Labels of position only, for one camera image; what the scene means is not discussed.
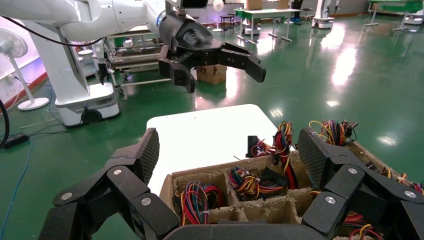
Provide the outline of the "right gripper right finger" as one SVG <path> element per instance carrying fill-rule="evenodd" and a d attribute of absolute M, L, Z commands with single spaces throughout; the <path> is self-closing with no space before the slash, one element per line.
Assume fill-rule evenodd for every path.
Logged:
<path fill-rule="evenodd" d="M 369 169 L 351 150 L 324 142 L 309 127 L 299 132 L 298 152 L 319 191 L 303 225 L 330 240 L 355 212 L 385 240 L 423 239 L 423 194 Z"/>

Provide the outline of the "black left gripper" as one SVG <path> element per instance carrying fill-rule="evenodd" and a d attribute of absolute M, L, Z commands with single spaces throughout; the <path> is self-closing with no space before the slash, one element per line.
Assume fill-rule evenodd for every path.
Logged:
<path fill-rule="evenodd" d="M 176 12 L 166 14 L 158 25 L 164 45 L 158 57 L 158 71 L 175 86 L 189 94 L 195 91 L 196 80 L 192 67 L 217 65 L 244 70 L 258 83 L 263 83 L 266 69 L 261 60 L 247 48 L 216 40 L 212 33 L 197 20 Z"/>

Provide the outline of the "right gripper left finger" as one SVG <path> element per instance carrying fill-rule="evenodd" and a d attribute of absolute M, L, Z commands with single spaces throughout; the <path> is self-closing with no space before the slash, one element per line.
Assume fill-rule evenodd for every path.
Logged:
<path fill-rule="evenodd" d="M 116 214 L 138 239 L 164 239 L 180 220 L 148 187 L 159 152 L 155 128 L 138 143 L 117 149 L 99 171 L 54 197 L 39 239 L 89 240 Z"/>

